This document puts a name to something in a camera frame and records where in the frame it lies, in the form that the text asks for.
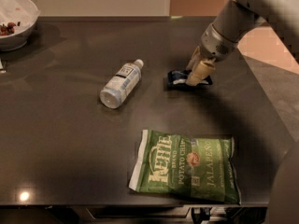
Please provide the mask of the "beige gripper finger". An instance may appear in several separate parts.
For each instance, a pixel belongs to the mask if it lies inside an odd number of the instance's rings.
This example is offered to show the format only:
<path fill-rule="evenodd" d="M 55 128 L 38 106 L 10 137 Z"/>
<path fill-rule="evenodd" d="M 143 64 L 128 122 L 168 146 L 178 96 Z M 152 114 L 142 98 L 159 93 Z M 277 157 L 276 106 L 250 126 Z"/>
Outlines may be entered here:
<path fill-rule="evenodd" d="M 215 62 L 210 59 L 202 59 L 196 68 L 190 71 L 186 84 L 196 86 L 215 71 Z"/>
<path fill-rule="evenodd" d="M 201 47 L 197 46 L 192 54 L 191 59 L 189 60 L 186 69 L 187 70 L 194 70 L 196 66 L 200 63 L 201 57 Z"/>

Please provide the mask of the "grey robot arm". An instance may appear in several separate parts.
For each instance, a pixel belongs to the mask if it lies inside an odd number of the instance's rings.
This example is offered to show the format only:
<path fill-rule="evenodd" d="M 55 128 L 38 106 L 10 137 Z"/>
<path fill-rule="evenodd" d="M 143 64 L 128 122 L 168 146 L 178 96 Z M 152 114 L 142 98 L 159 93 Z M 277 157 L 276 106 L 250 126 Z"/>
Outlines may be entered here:
<path fill-rule="evenodd" d="M 229 0 L 201 36 L 187 70 L 186 84 L 197 86 L 215 71 L 241 38 L 267 22 L 292 57 L 299 61 L 299 0 Z"/>

